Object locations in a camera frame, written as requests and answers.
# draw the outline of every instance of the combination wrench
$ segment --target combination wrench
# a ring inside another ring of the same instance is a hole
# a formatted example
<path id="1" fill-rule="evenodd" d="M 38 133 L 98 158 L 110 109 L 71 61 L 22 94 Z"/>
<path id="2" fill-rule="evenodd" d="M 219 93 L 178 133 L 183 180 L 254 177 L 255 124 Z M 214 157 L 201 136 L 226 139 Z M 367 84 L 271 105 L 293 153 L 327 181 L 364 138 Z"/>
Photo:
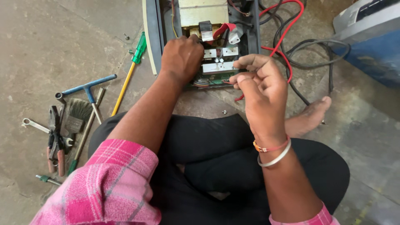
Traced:
<path id="1" fill-rule="evenodd" d="M 46 134 L 50 133 L 50 130 L 47 129 L 46 127 L 36 123 L 35 121 L 33 121 L 31 119 L 25 118 L 25 119 L 22 120 L 22 126 L 26 127 L 27 125 L 30 125 L 32 127 L 36 127 L 37 129 L 39 129 L 41 131 L 44 131 Z M 70 144 L 70 141 L 73 141 L 71 138 L 62 137 L 62 139 L 63 139 L 63 141 L 64 141 L 66 146 L 68 146 L 68 147 L 72 146 L 72 144 Z"/>

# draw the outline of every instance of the hand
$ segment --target hand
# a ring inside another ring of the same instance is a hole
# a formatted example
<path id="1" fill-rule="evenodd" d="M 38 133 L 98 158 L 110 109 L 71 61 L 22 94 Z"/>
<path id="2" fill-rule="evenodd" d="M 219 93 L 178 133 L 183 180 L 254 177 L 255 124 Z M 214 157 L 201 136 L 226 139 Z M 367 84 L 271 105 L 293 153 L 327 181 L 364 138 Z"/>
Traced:
<path id="1" fill-rule="evenodd" d="M 246 116 L 256 143 L 262 148 L 281 145 L 286 140 L 288 85 L 273 58 L 250 54 L 240 57 L 233 66 L 251 71 L 232 76 L 229 81 L 243 91 Z"/>
<path id="2" fill-rule="evenodd" d="M 161 57 L 160 76 L 172 76 L 184 86 L 199 70 L 203 57 L 204 48 L 199 43 L 197 35 L 170 40 L 165 45 Z"/>

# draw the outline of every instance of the yellow screwdriver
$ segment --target yellow screwdriver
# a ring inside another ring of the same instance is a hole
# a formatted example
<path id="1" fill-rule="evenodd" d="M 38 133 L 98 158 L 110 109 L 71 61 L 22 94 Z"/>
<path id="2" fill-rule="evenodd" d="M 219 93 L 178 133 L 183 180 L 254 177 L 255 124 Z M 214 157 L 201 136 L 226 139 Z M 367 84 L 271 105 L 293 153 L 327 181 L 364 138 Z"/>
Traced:
<path id="1" fill-rule="evenodd" d="M 147 43 L 146 43 L 146 36 L 144 35 L 144 32 L 142 32 L 142 35 L 140 36 L 139 42 L 136 45 L 136 51 L 134 56 L 132 56 L 132 65 L 130 66 L 128 75 L 126 76 L 124 85 L 122 86 L 121 93 L 118 97 L 117 103 L 115 104 L 114 111 L 112 112 L 111 116 L 114 116 L 118 112 L 118 108 L 120 107 L 122 98 L 125 94 L 126 86 L 129 83 L 130 77 L 132 76 L 133 69 L 135 68 L 135 65 L 140 63 L 140 58 L 142 57 L 142 53 L 146 49 Z"/>

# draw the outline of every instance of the concrete floor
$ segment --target concrete floor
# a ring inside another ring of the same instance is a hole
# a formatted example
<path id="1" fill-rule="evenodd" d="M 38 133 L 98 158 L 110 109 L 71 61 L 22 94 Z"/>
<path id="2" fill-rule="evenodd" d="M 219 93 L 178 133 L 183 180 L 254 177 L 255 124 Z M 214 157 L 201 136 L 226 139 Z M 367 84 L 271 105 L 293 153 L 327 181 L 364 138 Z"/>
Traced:
<path id="1" fill-rule="evenodd" d="M 286 46 L 301 40 L 329 38 L 332 19 L 351 4 L 347 1 L 309 1 L 302 18 L 288 33 Z M 288 18 L 298 11 L 287 4 L 279 13 Z M 143 31 L 142 3 L 121 0 L 3 0 L 0 7 L 0 207 L 1 224 L 27 224 L 56 187 L 40 182 L 48 174 L 45 148 L 48 136 L 22 127 L 23 118 L 47 124 L 55 92 L 116 73 L 108 82 L 100 111 L 107 118 L 113 109 Z M 262 26 L 262 43 L 270 46 L 276 25 Z M 126 41 L 123 33 L 131 37 Z M 323 53 L 299 61 L 324 60 Z M 326 95 L 328 68 L 294 69 L 294 83 L 309 100 Z M 128 110 L 153 83 L 145 53 L 128 86 L 120 111 Z M 334 66 L 333 104 L 327 125 L 305 138 L 321 141 L 348 162 L 351 181 L 335 216 L 342 224 L 398 224 L 400 221 L 400 94 L 387 89 L 345 61 Z M 240 91 L 232 88 L 184 93 L 175 113 L 217 118 L 240 113 L 244 101 L 234 102 Z M 83 93 L 73 94 L 83 98 Z M 290 90 L 287 116 L 303 110 Z M 86 152 L 80 165 L 87 160 Z"/>

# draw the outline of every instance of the shirt sleeve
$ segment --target shirt sleeve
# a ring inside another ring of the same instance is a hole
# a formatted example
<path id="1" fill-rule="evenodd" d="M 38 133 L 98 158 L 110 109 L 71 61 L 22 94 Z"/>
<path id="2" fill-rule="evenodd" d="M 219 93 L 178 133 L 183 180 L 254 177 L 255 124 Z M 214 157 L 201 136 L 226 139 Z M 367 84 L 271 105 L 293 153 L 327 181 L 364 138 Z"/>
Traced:
<path id="1" fill-rule="evenodd" d="M 299 223 L 280 223 L 272 219 L 272 215 L 270 215 L 271 225 L 340 225 L 338 220 L 331 216 L 328 212 L 328 209 L 324 206 L 321 211 L 313 218 L 299 222 Z"/>
<path id="2" fill-rule="evenodd" d="M 149 204 L 149 181 L 158 164 L 148 148 L 125 140 L 105 140 L 46 201 L 31 224 L 147 224 L 161 213 Z"/>

